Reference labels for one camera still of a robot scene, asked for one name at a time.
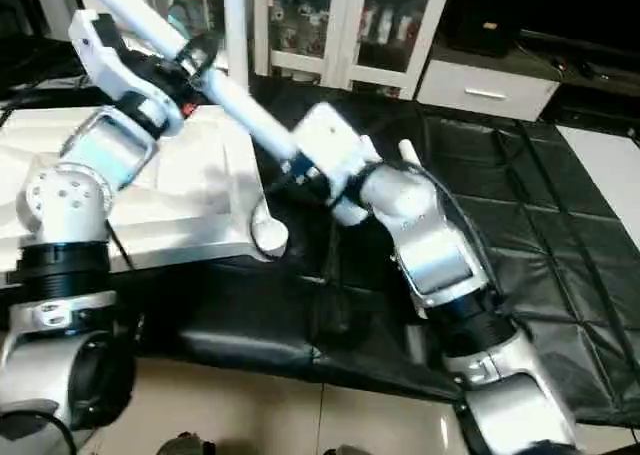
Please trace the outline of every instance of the white tray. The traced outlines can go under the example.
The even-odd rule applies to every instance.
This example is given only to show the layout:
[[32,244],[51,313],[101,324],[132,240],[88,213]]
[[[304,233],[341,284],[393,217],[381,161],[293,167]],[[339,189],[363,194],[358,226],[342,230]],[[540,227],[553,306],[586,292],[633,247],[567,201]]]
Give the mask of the white tray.
[[[95,108],[18,110],[0,130],[0,271],[15,268],[27,232],[15,198],[34,163],[51,163],[64,140]],[[134,184],[120,192],[109,216],[136,268],[255,253],[248,217],[262,194],[249,135],[219,107],[200,107]],[[284,250],[287,230],[258,211],[257,235],[271,253]],[[113,243],[112,270],[125,270]]]

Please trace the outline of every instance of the black leather mat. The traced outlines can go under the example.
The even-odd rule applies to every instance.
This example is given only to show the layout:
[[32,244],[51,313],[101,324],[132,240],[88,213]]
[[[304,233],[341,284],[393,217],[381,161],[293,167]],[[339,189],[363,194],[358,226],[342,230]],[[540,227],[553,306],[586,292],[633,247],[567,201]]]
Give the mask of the black leather mat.
[[[577,418],[640,426],[640,256],[555,128],[276,80],[255,87],[289,127],[327,100],[383,156],[397,158],[397,142],[411,139],[489,241],[508,304],[530,325]],[[63,100],[56,94],[54,102],[35,103]],[[258,158],[268,183],[277,168]],[[328,214],[301,194],[285,191],[269,202],[290,230],[280,262],[236,258],[114,277],[122,299],[146,313],[142,351],[458,398],[438,371],[437,343],[413,314],[381,228],[371,221],[332,236]]]

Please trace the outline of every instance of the tiled floor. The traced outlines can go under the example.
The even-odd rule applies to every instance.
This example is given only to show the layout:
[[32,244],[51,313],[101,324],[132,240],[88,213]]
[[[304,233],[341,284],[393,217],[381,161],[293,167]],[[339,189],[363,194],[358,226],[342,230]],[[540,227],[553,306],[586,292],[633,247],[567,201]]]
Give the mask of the tiled floor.
[[[465,455],[450,407],[235,370],[142,359],[133,401],[82,455],[155,455],[183,431],[220,455],[321,455],[339,445],[371,455]],[[628,430],[579,427],[597,454],[633,443]]]

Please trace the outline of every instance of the white drawer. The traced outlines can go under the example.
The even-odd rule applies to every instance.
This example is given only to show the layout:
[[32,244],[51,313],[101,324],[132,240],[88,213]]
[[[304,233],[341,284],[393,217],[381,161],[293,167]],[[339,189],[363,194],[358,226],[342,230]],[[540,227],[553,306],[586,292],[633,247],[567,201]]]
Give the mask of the white drawer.
[[536,120],[559,83],[433,60],[418,101],[501,117]]

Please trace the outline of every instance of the robotic arm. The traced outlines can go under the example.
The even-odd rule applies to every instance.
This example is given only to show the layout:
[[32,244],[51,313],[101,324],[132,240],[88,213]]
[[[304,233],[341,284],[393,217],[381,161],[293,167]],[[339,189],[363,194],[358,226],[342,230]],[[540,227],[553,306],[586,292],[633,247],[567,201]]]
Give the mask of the robotic arm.
[[[0,417],[46,413],[77,431],[111,423],[126,407],[133,356],[107,283],[106,218],[117,192],[157,152],[157,139],[178,134],[204,96],[244,125],[340,223],[373,214],[389,231],[416,311],[434,326],[445,365],[465,390],[458,414],[472,452],[512,455],[545,441],[575,446],[569,410],[525,333],[496,310],[488,262],[447,220],[439,182],[417,165],[410,144],[400,146],[407,163],[386,164],[326,103],[289,133],[211,67],[214,42],[186,42],[141,0],[102,2],[163,58],[127,50],[110,16],[76,12],[74,47],[114,106],[87,120],[60,161],[36,174],[20,197],[32,236],[12,274],[26,301],[11,307]],[[46,432],[37,424],[17,431],[0,424],[0,440],[40,439],[38,454],[52,443]]]

